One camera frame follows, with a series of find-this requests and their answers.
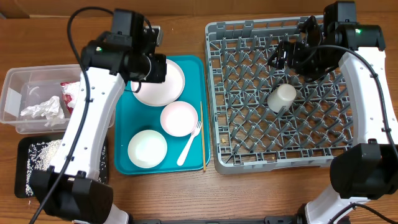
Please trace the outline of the pink saucer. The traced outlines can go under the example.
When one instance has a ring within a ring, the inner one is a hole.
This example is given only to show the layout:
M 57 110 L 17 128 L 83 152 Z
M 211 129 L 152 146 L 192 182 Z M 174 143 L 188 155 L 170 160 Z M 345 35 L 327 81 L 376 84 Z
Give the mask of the pink saucer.
M 160 124 L 163 130 L 174 137 L 183 137 L 190 134 L 197 125 L 198 113 L 187 102 L 174 101 L 161 112 Z

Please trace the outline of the white plastic fork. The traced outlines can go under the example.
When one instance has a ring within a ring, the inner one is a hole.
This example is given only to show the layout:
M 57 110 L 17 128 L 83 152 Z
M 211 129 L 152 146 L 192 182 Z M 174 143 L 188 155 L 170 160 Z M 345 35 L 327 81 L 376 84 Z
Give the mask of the white plastic fork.
M 201 126 L 202 126 L 202 122 L 199 121 L 197 123 L 197 125 L 195 126 L 194 130 L 191 132 L 191 135 L 190 135 L 190 137 L 189 137 L 189 139 L 188 139 L 183 151 L 181 152 L 180 156 L 177 159 L 177 165 L 178 166 L 182 166 L 184 164 L 194 138 L 196 136 L 198 136 L 198 134 L 201 131 Z

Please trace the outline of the red snack wrapper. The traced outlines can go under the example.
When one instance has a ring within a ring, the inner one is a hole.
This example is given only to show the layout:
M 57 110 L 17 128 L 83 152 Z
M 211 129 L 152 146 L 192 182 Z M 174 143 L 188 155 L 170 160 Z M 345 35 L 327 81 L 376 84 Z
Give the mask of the red snack wrapper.
M 72 114 L 78 98 L 80 82 L 63 82 L 60 86 L 62 88 L 62 98 L 66 104 L 67 110 Z

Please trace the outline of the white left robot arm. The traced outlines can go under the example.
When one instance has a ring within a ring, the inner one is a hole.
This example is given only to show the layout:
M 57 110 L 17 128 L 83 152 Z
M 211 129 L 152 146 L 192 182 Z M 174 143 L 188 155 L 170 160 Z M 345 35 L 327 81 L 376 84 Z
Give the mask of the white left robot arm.
M 81 68 L 79 94 L 62 142 L 45 170 L 34 170 L 30 186 L 38 212 L 78 223 L 132 223 L 115 206 L 111 186 L 98 180 L 104 139 L 128 82 L 162 83 L 166 57 L 155 52 L 160 27 L 144 15 L 115 9 L 111 30 L 75 51 Z

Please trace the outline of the large white plate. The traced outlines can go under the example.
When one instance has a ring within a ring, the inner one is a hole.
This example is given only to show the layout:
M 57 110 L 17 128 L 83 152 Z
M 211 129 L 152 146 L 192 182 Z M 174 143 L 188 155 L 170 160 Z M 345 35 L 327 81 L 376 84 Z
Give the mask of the large white plate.
M 163 83 L 142 83 L 133 95 L 148 106 L 165 106 L 176 101 L 185 88 L 185 75 L 179 65 L 167 59 L 167 74 Z

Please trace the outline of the white cup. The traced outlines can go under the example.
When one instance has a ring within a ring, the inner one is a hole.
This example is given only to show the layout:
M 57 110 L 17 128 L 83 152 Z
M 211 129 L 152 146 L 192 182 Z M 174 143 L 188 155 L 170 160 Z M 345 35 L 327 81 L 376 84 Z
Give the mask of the white cup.
M 269 95 L 267 104 L 272 111 L 278 113 L 281 109 L 289 109 L 296 96 L 297 91 L 294 86 L 285 83 Z

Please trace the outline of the cooked rice with peanuts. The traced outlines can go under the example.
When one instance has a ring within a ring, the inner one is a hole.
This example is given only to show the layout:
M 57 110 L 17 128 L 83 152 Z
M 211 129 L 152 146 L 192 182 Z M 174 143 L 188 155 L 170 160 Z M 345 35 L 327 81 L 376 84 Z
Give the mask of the cooked rice with peanuts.
M 25 178 L 25 194 L 28 197 L 32 197 L 34 195 L 31 186 L 29 185 L 29 181 L 32 175 L 33 170 L 41 170 L 46 171 L 50 165 L 50 161 L 58 151 L 58 148 L 61 144 L 61 139 L 53 140 L 53 141 L 42 141 L 38 143 L 33 143 L 28 148 L 28 157 L 27 157 L 27 172 Z M 101 160 L 99 164 L 100 176 L 98 180 L 102 183 L 107 183 L 108 181 L 108 159 L 107 159 L 107 150 L 106 146 L 103 146 L 101 151 Z

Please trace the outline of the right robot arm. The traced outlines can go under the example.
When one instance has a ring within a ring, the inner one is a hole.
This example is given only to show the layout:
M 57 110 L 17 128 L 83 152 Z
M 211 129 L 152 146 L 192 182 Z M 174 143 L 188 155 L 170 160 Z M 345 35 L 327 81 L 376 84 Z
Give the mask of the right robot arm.
M 307 82 L 339 68 L 353 115 L 352 148 L 330 165 L 330 185 L 307 203 L 298 223 L 346 223 L 355 208 L 397 191 L 397 118 L 385 73 L 382 29 L 357 21 L 353 1 L 337 1 L 298 27 L 303 42 L 283 41 L 269 57 L 277 69 L 288 67 Z

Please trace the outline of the white paper napkin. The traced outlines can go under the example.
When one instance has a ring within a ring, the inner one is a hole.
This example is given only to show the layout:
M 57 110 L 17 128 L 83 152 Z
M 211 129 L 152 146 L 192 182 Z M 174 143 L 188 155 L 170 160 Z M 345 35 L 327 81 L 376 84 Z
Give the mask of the white paper napkin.
M 49 100 L 39 105 L 28 106 L 20 112 L 21 116 L 31 116 L 32 118 L 46 117 L 46 119 L 64 119 L 65 114 L 60 104 L 58 96 L 52 96 Z

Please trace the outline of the white bowl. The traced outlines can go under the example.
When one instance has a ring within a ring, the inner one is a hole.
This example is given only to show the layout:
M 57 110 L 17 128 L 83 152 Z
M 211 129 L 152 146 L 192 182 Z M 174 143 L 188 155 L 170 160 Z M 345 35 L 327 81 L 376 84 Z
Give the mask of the white bowl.
M 167 141 L 159 132 L 143 130 L 135 134 L 127 147 L 130 161 L 143 169 L 159 165 L 167 154 Z

